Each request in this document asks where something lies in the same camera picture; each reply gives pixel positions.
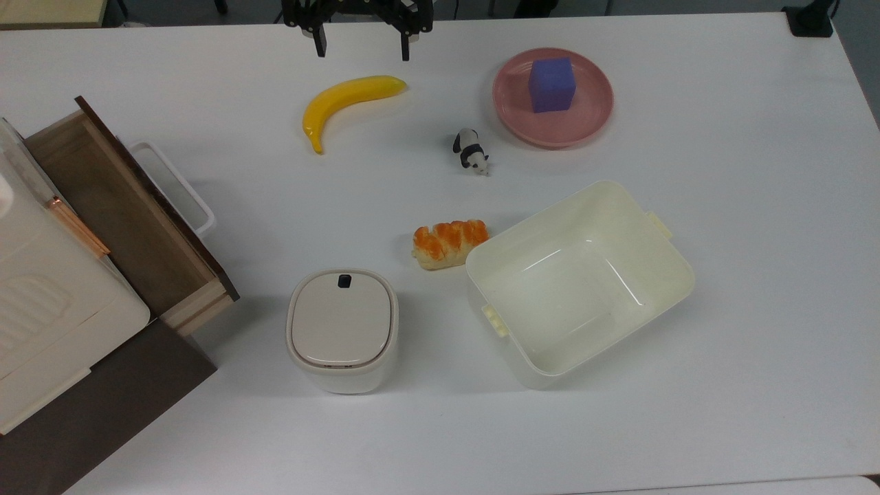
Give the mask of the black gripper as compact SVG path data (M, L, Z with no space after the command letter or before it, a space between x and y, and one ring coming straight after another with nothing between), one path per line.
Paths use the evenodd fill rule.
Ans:
M283 1L282 20L305 32L315 32L316 51L320 58L327 55L324 24L333 15L371 15L401 34L401 59L410 60L410 37L433 31L433 1Z

